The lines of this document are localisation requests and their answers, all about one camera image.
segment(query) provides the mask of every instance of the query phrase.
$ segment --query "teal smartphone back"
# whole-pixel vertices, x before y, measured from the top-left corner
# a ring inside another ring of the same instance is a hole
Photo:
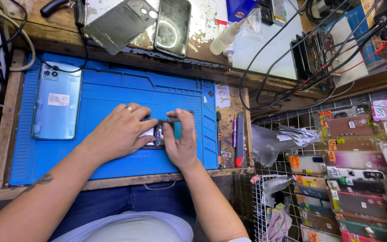
[[[41,63],[32,121],[31,138],[35,140],[73,140],[77,131],[82,70],[55,62]]]

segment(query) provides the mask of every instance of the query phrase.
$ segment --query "plastic bag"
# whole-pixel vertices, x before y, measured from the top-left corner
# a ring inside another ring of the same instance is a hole
[[[276,162],[280,151],[301,149],[309,145],[309,143],[305,143],[302,146],[298,146],[293,139],[280,141],[277,135],[283,134],[252,125],[253,158],[261,163],[263,167],[271,167]]]
[[[261,33],[261,9],[255,8],[252,13],[247,17],[244,28],[243,37],[251,37],[253,39],[260,39]]]

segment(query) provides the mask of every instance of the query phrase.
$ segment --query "phone screen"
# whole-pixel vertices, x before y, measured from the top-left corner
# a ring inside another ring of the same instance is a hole
[[[191,4],[186,0],[161,0],[155,47],[167,54],[185,58]]]

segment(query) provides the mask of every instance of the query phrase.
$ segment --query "blue silicone repair mat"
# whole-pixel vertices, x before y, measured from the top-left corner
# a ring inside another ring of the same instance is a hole
[[[44,60],[79,66],[84,60],[44,53]],[[32,184],[88,135],[117,105],[136,102],[152,110],[152,118],[165,119],[166,112],[182,108],[195,112],[197,155],[206,169],[218,167],[215,85],[212,81],[127,69],[126,66],[89,60],[83,69],[83,83],[74,140],[33,140],[30,137],[40,61],[28,69],[25,77],[22,106],[9,183]],[[180,124],[175,123],[176,138]],[[164,150],[140,149],[107,162],[91,179],[127,177],[178,172]]]

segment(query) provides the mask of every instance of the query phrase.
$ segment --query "forearm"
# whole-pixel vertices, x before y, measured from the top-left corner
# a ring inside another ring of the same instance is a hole
[[[240,218],[202,165],[183,172],[183,176],[191,191],[196,215],[210,241],[249,237]]]
[[[75,148],[0,211],[0,241],[47,241],[99,167],[80,149]]]

